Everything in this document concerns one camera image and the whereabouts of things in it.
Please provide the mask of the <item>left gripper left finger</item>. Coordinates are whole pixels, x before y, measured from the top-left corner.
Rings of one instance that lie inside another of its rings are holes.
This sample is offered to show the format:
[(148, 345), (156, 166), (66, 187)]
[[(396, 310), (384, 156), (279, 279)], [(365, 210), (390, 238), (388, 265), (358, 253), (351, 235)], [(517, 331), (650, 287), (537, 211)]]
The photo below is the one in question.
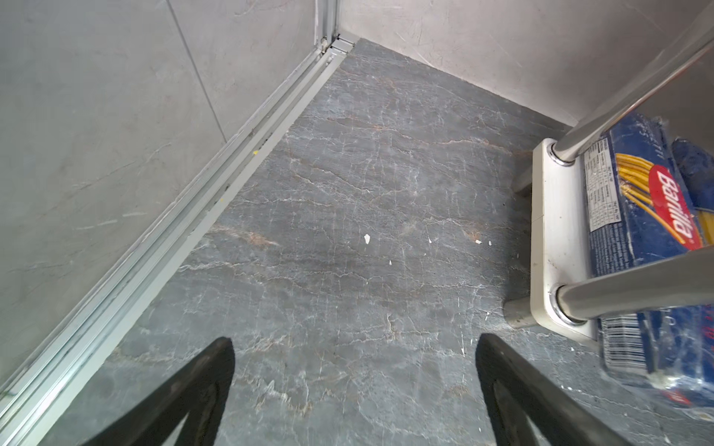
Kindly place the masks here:
[(162, 445), (176, 427), (176, 444), (212, 445), (235, 371), (232, 340), (219, 337), (132, 410), (87, 445)]

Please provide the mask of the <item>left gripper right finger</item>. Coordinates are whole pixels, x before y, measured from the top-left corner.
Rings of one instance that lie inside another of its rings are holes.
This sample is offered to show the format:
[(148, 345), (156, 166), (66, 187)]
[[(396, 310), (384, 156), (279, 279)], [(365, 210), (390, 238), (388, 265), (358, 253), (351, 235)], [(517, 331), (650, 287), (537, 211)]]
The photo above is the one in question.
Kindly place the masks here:
[(627, 445), (495, 334), (482, 334), (475, 366), (498, 445)]

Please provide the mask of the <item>blue Barilla spaghetti bag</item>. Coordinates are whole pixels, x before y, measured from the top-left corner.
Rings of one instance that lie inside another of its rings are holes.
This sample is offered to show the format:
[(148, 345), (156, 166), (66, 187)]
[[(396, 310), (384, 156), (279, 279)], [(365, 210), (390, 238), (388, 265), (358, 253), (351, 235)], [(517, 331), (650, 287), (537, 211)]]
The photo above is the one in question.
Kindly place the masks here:
[[(709, 246), (665, 124), (623, 118), (584, 153), (595, 277)], [(598, 321), (604, 371), (691, 418), (713, 418), (713, 308), (676, 307)]]

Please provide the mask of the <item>blue tan spaghetti bag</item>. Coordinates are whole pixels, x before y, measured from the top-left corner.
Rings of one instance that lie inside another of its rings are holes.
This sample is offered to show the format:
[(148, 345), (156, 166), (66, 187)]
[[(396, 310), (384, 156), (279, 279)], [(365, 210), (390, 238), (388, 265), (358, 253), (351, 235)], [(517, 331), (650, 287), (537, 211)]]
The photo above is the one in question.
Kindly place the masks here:
[(687, 139), (675, 139), (672, 151), (697, 210), (707, 245), (713, 245), (713, 156)]

